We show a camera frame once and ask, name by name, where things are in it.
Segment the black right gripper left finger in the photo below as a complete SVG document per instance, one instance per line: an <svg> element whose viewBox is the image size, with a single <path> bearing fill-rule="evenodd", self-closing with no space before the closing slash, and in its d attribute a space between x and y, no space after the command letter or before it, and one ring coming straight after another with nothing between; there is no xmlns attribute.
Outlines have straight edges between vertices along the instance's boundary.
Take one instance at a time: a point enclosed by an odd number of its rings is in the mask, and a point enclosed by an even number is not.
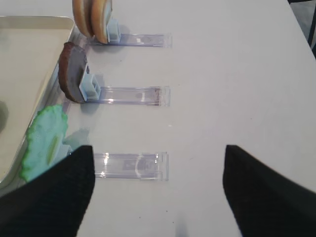
<svg viewBox="0 0 316 237"><path fill-rule="evenodd" d="M81 146L0 198L2 237L75 237L95 186L92 146Z"/></svg>

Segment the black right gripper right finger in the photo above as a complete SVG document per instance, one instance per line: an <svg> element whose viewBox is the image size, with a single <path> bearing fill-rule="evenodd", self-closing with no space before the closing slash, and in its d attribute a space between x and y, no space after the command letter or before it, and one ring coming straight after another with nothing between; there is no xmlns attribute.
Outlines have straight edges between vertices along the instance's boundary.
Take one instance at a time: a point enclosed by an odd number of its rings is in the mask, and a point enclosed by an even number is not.
<svg viewBox="0 0 316 237"><path fill-rule="evenodd" d="M226 146L223 189L243 237L316 235L316 194L237 145Z"/></svg>

